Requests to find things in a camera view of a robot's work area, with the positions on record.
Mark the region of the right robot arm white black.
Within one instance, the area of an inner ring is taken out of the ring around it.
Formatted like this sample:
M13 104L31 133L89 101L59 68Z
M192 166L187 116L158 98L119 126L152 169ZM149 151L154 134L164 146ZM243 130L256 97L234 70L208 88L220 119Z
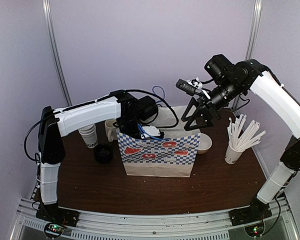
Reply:
M211 92L203 89L198 79L179 79L176 87L192 96L181 120L186 131L213 127L220 119L219 110L235 97L252 91L267 103L285 122L292 137L272 171L246 210L249 220L258 220L269 208L269 202L280 194L300 170L300 103L285 89L266 65L255 59L231 63L223 54L214 55L204 66L217 85Z

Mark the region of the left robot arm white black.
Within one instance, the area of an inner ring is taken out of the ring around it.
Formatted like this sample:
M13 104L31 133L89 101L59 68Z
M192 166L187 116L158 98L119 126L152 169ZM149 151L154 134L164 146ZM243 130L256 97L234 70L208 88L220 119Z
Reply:
M51 222L62 218L58 206L57 186L59 168L66 156L63 137L74 131L97 123L115 119L117 128L135 139L141 138L139 125L159 112L155 99L164 99L152 92L137 90L145 94L137 99L133 89L116 90L99 99L65 108L45 107L41 118L31 129L38 129L38 151L27 158L40 167L40 208Z

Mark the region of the checkered paper takeout bag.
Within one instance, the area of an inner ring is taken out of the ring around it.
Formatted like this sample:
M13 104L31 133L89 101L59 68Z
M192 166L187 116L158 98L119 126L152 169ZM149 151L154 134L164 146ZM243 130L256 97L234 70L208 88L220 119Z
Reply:
M163 139L135 139L117 128L121 160L128 176L188 178L191 175L200 144L200 130L186 131L181 115L185 106L170 106L155 99L158 113L141 121L164 133Z

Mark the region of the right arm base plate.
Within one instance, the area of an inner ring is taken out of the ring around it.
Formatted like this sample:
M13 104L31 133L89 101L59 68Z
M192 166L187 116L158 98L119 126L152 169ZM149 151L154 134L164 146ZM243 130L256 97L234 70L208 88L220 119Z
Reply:
M269 209L258 210L251 206L235 208L228 212L232 226L246 225L272 216Z

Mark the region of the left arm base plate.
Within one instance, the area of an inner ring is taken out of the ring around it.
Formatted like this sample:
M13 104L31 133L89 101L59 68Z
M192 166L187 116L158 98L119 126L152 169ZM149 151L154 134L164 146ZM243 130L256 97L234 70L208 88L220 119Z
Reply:
M76 227L80 213L75 210L65 208L46 209L40 208L35 217L50 223L55 223L61 226Z

